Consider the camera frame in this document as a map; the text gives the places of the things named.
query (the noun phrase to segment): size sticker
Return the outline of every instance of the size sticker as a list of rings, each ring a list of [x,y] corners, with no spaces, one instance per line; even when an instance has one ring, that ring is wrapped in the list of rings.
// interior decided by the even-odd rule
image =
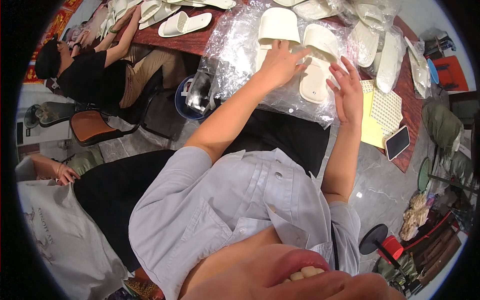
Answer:
[[[385,94],[374,87],[370,117],[390,133],[397,131],[403,119],[402,98],[393,91]]]

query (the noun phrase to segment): red table surface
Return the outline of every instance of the red table surface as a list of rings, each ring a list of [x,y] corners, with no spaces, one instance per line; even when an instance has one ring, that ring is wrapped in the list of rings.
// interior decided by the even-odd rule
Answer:
[[[176,49],[196,55],[203,55],[205,45],[210,35],[212,34],[212,31],[215,28],[218,19],[224,14],[225,11],[209,5],[200,8],[182,6],[180,10],[185,11],[189,17],[199,15],[205,12],[210,12],[212,14],[212,21],[207,27],[201,30],[182,36],[163,38],[158,35],[158,28],[160,27],[160,24],[166,21],[164,20],[146,29],[137,30],[132,42],[144,45]],[[325,18],[323,19],[323,21],[334,22],[340,25],[344,25],[337,16]],[[399,17],[395,18],[394,25],[398,26],[403,31],[403,35],[408,37],[410,41],[418,41],[415,33]],[[121,32],[117,35],[116,40],[121,37],[124,30],[125,29],[121,30]],[[360,72],[360,76],[363,80],[371,79],[364,72]],[[415,144],[417,142],[422,109],[422,100],[415,98],[412,73],[410,69],[410,59],[407,53],[403,57],[400,76],[397,81],[396,87],[394,88],[394,92],[396,92],[402,98],[403,120],[400,123],[400,126],[407,125],[408,132],[410,134],[410,145],[392,162],[400,170],[402,170],[402,172],[405,173],[410,164],[410,160],[412,159],[413,150],[415,149]],[[383,149],[379,148],[379,150],[385,154],[385,151]]]

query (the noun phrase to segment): khaki pants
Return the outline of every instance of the khaki pants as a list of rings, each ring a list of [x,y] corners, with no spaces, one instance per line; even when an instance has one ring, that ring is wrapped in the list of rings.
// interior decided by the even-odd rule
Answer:
[[[163,87],[173,88],[185,77],[185,66],[180,52],[166,48],[153,48],[143,45],[131,45],[124,59],[132,62],[125,73],[125,93],[120,108],[131,106],[152,75],[162,67]]]

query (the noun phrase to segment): hand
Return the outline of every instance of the hand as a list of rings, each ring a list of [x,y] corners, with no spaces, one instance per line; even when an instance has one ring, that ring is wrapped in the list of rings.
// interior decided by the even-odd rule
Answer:
[[[67,185],[69,182],[74,182],[73,178],[80,179],[80,176],[72,168],[65,164],[61,164],[57,173],[58,185]]]
[[[310,49],[305,48],[300,52],[291,54],[288,49],[288,41],[274,40],[272,48],[267,52],[262,67],[255,74],[264,78],[266,84],[274,90],[286,84],[297,72],[307,68],[306,65],[297,65],[297,61],[310,53]]]
[[[331,63],[328,68],[340,85],[338,89],[330,79],[327,85],[335,93],[336,113],[340,124],[351,124],[355,127],[361,126],[363,118],[363,90],[357,70],[344,56],[342,63],[347,67],[345,72],[338,64]]]
[[[135,11],[133,12],[132,18],[135,19],[138,23],[138,21],[142,18],[142,9],[140,8],[140,5],[135,5],[134,7]]]
[[[122,27],[130,18],[131,16],[133,15],[133,13],[135,12],[135,10],[137,9],[137,7],[140,7],[139,5],[135,5],[135,6],[132,6],[130,7],[126,12],[125,14],[117,21],[117,23],[120,25],[120,27]]]

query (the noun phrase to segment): mouth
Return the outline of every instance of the mouth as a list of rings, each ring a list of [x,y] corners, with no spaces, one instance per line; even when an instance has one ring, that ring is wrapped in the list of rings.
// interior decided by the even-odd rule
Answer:
[[[295,249],[283,255],[272,272],[268,287],[329,272],[327,261],[317,252]]]

